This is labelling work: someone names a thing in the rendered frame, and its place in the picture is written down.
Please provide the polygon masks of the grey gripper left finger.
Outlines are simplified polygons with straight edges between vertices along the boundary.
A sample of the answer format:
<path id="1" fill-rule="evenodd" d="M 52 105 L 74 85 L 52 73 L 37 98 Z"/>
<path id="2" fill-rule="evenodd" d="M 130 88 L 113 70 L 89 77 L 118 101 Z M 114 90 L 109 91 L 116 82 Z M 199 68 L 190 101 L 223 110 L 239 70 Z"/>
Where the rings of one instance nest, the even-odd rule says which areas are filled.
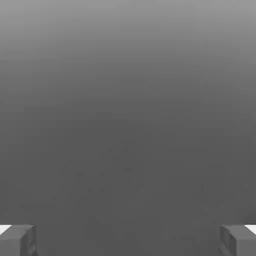
<path id="1" fill-rule="evenodd" d="M 37 227 L 0 224 L 0 256 L 38 256 Z"/>

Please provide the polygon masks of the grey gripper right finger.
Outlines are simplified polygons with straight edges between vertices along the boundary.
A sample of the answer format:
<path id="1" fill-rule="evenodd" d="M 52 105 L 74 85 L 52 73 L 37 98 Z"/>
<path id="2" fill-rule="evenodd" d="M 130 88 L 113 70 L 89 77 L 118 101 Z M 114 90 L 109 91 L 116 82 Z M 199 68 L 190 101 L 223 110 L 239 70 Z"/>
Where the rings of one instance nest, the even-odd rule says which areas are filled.
<path id="1" fill-rule="evenodd" d="M 256 224 L 221 225 L 220 256 L 256 256 Z"/>

